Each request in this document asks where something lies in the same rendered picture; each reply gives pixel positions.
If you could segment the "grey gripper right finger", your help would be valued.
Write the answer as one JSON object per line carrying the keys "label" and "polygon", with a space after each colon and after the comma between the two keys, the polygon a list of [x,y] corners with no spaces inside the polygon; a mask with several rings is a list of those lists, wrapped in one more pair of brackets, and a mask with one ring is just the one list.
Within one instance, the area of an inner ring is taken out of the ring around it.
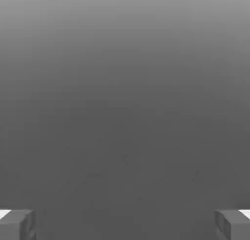
{"label": "grey gripper right finger", "polygon": [[250,240],[250,209],[215,210],[218,240]]}

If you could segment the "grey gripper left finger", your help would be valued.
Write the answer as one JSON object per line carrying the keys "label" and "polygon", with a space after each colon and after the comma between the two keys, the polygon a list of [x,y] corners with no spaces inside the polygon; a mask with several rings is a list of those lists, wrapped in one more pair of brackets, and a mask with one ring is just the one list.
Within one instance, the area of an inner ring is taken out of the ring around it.
{"label": "grey gripper left finger", "polygon": [[37,240],[36,211],[0,209],[0,240]]}

